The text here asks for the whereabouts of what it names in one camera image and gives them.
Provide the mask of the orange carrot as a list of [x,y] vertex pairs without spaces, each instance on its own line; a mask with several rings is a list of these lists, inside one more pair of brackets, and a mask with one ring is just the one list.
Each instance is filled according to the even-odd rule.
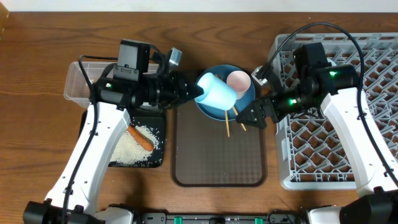
[[143,149],[149,152],[154,150],[152,143],[133,126],[129,126],[127,131]]

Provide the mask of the light blue cup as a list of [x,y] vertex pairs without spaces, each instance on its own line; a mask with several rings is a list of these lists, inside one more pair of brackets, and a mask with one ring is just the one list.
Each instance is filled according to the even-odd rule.
[[199,104],[228,111],[236,103],[236,91],[211,72],[202,75],[197,85],[203,89],[203,94],[195,98]]

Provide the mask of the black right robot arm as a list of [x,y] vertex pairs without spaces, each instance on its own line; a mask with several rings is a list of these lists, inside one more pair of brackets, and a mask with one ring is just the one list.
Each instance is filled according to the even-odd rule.
[[357,71],[349,64],[332,66],[321,43],[303,45],[293,55],[298,85],[252,101],[236,121],[264,129],[266,117],[278,123],[288,114],[321,109],[343,146],[359,198],[344,207],[308,210],[307,223],[397,223],[397,161],[358,88]]

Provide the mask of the grey dishwasher rack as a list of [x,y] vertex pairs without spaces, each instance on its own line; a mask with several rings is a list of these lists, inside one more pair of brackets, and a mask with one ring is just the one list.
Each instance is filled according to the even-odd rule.
[[[357,33],[353,37],[364,55],[364,89],[369,109],[394,157],[397,156],[397,34]],[[320,42],[332,64],[359,68],[356,47],[344,34],[298,34],[288,40],[280,34],[270,49],[274,72],[282,86],[298,81],[293,51]],[[330,122],[315,109],[307,114],[288,115],[277,123],[275,134],[280,184],[287,190],[355,189],[351,167]]]

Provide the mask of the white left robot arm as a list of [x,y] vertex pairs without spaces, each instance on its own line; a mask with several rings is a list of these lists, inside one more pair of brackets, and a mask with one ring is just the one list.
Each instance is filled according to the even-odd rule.
[[96,210],[111,156],[130,125],[129,112],[145,101],[157,103],[164,97],[171,106],[203,94],[178,72],[149,74],[115,63],[88,86],[91,105],[68,164],[44,202],[27,204],[24,223],[138,223],[132,210],[119,205]]

